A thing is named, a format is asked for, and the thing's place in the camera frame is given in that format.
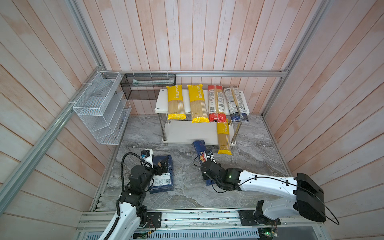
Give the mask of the yellow Pastatime spaghetti pack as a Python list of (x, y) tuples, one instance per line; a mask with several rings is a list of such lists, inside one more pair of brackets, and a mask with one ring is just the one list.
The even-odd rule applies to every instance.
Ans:
[(167, 87), (168, 94), (168, 120), (185, 120), (183, 91), (181, 85)]
[(228, 123), (217, 123), (217, 135), (219, 143), (218, 154), (232, 155)]

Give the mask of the blue Barilla spaghetti box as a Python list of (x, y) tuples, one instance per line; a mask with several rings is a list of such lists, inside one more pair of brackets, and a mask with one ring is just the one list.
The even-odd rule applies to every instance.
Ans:
[(197, 153), (197, 157), (194, 159), (194, 165), (196, 164), (195, 161), (199, 160), (199, 164), (197, 165), (200, 167), (203, 163), (205, 163), (206, 160), (206, 152), (211, 151), (210, 149), (207, 149), (205, 141), (204, 140), (195, 140), (193, 141), (193, 145), (195, 148), (195, 151)]

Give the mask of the red spaghetti pack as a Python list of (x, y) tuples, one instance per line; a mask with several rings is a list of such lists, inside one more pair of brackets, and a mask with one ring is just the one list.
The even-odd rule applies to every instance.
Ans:
[(209, 120), (210, 122), (226, 123), (225, 101), (222, 86), (209, 85)]

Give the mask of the blue white-label spaghetti pack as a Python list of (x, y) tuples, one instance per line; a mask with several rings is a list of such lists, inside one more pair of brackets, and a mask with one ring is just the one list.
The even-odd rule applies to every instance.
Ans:
[(236, 87), (224, 88), (232, 122), (248, 122), (248, 114), (240, 90)]

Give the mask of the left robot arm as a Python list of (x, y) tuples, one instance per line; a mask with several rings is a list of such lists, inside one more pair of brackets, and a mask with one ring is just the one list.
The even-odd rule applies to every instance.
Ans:
[[(129, 182), (125, 184), (124, 162), (127, 156), (137, 157), (141, 163), (131, 169)], [(120, 169), (122, 191), (116, 200), (117, 211), (99, 237), (100, 240), (129, 240), (138, 228), (150, 225), (147, 220), (148, 209), (143, 205), (143, 201), (153, 186), (154, 176), (168, 172), (169, 157), (166, 156), (157, 165), (150, 163), (151, 159), (151, 156), (139, 156), (134, 153), (123, 156)]]

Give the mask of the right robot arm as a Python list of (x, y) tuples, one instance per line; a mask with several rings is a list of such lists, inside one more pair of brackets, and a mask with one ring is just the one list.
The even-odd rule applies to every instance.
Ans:
[(246, 220), (259, 225), (275, 226), (280, 219), (301, 216), (307, 220), (326, 221), (324, 191), (308, 175), (274, 177), (251, 173), (238, 168), (224, 169), (220, 164), (206, 160), (201, 172), (204, 180), (212, 180), (222, 192), (260, 192), (277, 196), (273, 201), (260, 200), (251, 217)]

